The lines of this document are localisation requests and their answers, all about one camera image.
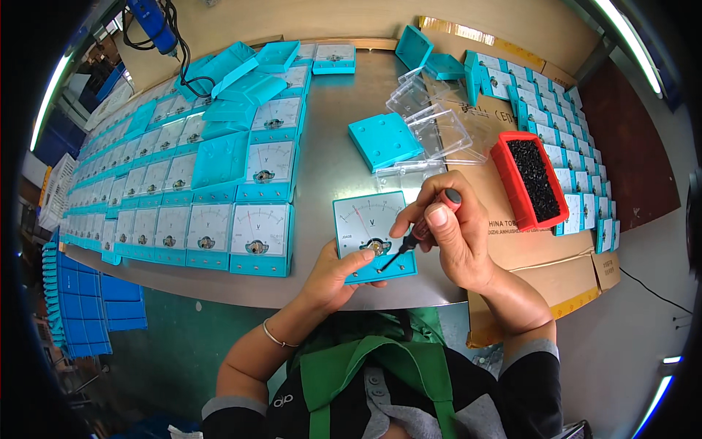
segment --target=red needle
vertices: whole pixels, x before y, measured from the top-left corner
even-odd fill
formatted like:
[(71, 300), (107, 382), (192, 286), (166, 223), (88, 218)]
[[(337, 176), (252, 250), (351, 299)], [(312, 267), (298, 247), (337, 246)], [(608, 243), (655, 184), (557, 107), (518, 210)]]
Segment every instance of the red needle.
[(361, 220), (361, 224), (363, 224), (363, 229), (365, 229), (366, 233), (368, 234), (368, 239), (371, 239), (371, 233), (368, 231), (368, 228), (366, 227), (365, 222), (363, 222), (363, 217), (361, 216), (361, 212), (358, 211), (355, 207), (353, 208), (356, 211), (356, 215), (358, 215), (359, 219)]
[(248, 218), (249, 218), (249, 227), (250, 227), (250, 229), (251, 229), (251, 240), (253, 241), (253, 238), (254, 238), (254, 236), (253, 236), (253, 226), (251, 225), (251, 214), (249, 213), (249, 211), (246, 211), (246, 216), (248, 216)]

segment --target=fingernail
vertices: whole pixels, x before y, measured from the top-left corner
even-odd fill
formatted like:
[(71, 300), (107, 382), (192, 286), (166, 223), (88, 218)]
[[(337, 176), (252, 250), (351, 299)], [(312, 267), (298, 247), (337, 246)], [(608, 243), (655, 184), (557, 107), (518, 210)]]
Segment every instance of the fingernail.
[(376, 257), (376, 253), (370, 249), (361, 250), (361, 255), (366, 261), (372, 261)]
[(443, 206), (439, 206), (433, 212), (429, 213), (427, 221), (429, 221), (429, 225), (433, 225), (434, 227), (441, 227), (442, 225), (446, 224), (446, 221), (448, 219), (449, 217), (446, 214), (446, 208)]

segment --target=black shirt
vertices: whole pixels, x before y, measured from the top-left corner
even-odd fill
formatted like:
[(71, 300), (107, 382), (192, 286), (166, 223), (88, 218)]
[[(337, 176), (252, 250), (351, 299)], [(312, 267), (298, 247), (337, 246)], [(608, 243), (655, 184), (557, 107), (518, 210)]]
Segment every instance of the black shirt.
[[(551, 438), (561, 433), (560, 365), (553, 342), (541, 339), (523, 346), (503, 364), (497, 380), (460, 353), (450, 348), (444, 352), (459, 438)], [(372, 360), (330, 409), (332, 439), (378, 437), (373, 432), (382, 434), (388, 417), (399, 420), (415, 437), (438, 434), (431, 400)], [(300, 369), (290, 373), (267, 408), (249, 398), (213, 398), (203, 408), (203, 418), (205, 439), (308, 439), (310, 415)]]

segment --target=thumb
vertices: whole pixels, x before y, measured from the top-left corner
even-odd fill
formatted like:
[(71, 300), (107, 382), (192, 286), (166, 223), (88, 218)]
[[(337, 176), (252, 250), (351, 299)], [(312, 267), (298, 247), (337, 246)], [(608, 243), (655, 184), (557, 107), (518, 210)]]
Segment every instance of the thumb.
[(441, 250), (454, 253), (466, 246), (458, 219), (445, 204), (431, 204), (424, 211), (424, 219)]
[(338, 274), (347, 277), (354, 271), (357, 271), (370, 264), (375, 256), (375, 252), (369, 249), (354, 251), (353, 253), (348, 254), (339, 260), (336, 266), (336, 271)]

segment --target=red plastic tray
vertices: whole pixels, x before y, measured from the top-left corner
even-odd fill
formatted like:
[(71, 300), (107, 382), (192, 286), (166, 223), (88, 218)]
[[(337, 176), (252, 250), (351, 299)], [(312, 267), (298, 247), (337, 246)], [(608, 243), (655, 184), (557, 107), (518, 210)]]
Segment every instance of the red plastic tray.
[[(551, 184), (553, 194), (556, 196), (556, 202), (561, 210), (559, 216), (540, 223), (536, 221), (536, 214), (534, 213), (534, 206), (531, 204), (529, 193), (524, 186), (522, 175), (519, 173), (519, 169), (517, 169), (517, 163), (515, 163), (512, 152), (507, 146), (509, 140), (533, 140), (536, 143), (538, 153), (541, 155), (541, 159), (546, 165), (548, 182)], [(497, 143), (493, 146), (490, 154), (495, 161), (497, 171), (500, 173), (502, 184), (504, 184), (507, 190), (507, 197), (515, 213), (517, 228), (519, 230), (525, 232), (533, 228), (551, 228), (568, 218), (568, 204), (566, 204), (566, 198), (563, 196), (563, 189), (561, 189), (561, 185), (558, 183), (558, 178), (556, 178), (556, 173), (553, 171), (551, 161), (548, 159), (546, 151), (543, 149), (543, 144), (536, 134), (527, 133), (526, 131), (502, 132), (499, 134)]]

